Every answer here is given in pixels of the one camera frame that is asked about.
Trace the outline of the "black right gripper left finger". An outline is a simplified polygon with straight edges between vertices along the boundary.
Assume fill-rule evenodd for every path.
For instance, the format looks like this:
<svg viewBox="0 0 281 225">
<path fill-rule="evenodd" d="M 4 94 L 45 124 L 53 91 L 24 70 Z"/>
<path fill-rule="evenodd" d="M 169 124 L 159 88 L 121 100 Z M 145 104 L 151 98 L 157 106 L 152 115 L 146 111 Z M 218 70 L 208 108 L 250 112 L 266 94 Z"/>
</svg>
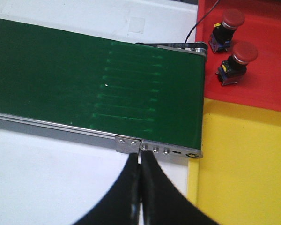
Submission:
<svg viewBox="0 0 281 225">
<path fill-rule="evenodd" d="M 141 195 L 141 168 L 138 154 L 131 153 L 108 192 L 76 225 L 137 225 Z"/>
</svg>

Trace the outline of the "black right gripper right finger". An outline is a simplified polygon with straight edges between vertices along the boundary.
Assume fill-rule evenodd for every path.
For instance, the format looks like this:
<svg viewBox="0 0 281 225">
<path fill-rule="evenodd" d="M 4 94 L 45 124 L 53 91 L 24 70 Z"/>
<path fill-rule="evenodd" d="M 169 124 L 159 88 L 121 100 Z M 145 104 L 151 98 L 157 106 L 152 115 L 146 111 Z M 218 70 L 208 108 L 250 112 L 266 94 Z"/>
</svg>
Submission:
<svg viewBox="0 0 281 225">
<path fill-rule="evenodd" d="M 151 151 L 141 153 L 141 192 L 146 225 L 218 224 L 179 192 Z"/>
</svg>

